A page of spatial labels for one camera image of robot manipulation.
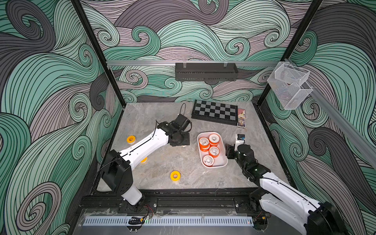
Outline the orange tape roll plain white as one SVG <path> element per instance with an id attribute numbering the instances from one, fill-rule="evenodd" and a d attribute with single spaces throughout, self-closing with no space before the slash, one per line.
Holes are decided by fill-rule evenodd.
<path id="1" fill-rule="evenodd" d="M 209 155 L 211 155 L 213 158 L 217 158 L 220 154 L 220 150 L 217 146 L 212 146 L 209 148 Z"/>

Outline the orange tape roll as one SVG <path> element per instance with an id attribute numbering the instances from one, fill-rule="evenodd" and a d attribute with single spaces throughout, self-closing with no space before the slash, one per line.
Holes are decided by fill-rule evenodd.
<path id="1" fill-rule="evenodd" d="M 206 137 L 201 137 L 198 141 L 200 150 L 203 152 L 207 152 L 210 148 L 210 141 Z"/>
<path id="2" fill-rule="evenodd" d="M 136 137 L 133 136 L 133 135 L 129 136 L 129 137 L 127 137 L 126 141 L 127 141 L 128 144 L 133 145 L 136 141 Z"/>
<path id="3" fill-rule="evenodd" d="M 208 139 L 210 146 L 218 146 L 221 141 L 220 136 L 217 134 L 210 134 Z"/>
<path id="4" fill-rule="evenodd" d="M 203 157 L 202 162 L 207 167 L 212 167 L 214 165 L 214 158 L 211 155 L 206 155 Z"/>

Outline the orange tape roll front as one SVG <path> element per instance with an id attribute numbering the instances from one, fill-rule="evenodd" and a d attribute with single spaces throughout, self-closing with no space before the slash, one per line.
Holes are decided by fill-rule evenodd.
<path id="1" fill-rule="evenodd" d="M 207 152 L 210 148 L 210 141 L 206 137 L 201 137 L 198 141 L 200 150 L 203 152 Z"/>

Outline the yellow tape roll front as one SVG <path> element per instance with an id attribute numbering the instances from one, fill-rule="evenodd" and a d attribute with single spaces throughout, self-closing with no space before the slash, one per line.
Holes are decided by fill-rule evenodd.
<path id="1" fill-rule="evenodd" d="M 181 173 L 179 171 L 173 171 L 170 174 L 170 179 L 173 182 L 178 182 L 181 179 Z"/>

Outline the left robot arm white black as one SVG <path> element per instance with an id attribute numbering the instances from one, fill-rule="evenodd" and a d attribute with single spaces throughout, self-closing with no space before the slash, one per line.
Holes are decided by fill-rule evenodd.
<path id="1" fill-rule="evenodd" d="M 119 152 L 111 150 L 99 170 L 100 178 L 116 196 L 132 206 L 140 205 L 143 194 L 133 184 L 132 171 L 150 154 L 169 144 L 189 144 L 192 122 L 178 117 L 171 122 L 156 122 L 154 130 L 142 140 Z"/>

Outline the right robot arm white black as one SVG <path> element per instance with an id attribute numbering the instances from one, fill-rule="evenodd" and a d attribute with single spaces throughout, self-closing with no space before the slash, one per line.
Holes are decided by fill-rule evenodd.
<path id="1" fill-rule="evenodd" d="M 260 164 L 250 145 L 226 145 L 226 157 L 234 159 L 248 181 L 258 189 L 250 194 L 257 211 L 275 215 L 302 235 L 346 235 L 345 223 L 330 202 L 321 203 L 288 185 Z"/>

